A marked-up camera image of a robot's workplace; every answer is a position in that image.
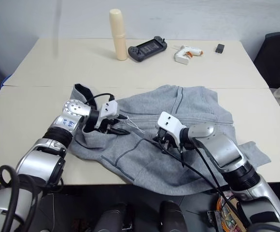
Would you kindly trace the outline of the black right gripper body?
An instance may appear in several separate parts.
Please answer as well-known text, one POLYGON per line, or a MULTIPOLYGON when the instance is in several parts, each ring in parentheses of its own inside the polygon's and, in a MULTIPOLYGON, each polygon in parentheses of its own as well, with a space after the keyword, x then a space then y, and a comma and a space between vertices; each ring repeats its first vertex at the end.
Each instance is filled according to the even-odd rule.
POLYGON ((170 143, 173 148, 178 148, 174 138, 163 128, 159 128, 156 136, 164 137, 165 143, 170 143))

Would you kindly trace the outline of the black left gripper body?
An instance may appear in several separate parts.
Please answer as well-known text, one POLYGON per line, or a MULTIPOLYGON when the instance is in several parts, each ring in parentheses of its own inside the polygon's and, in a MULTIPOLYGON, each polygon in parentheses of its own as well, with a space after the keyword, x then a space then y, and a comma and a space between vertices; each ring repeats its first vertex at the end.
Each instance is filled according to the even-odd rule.
POLYGON ((116 130, 113 128, 116 123, 118 123, 117 119, 104 119, 102 120, 98 131, 101 133, 116 133, 116 130))

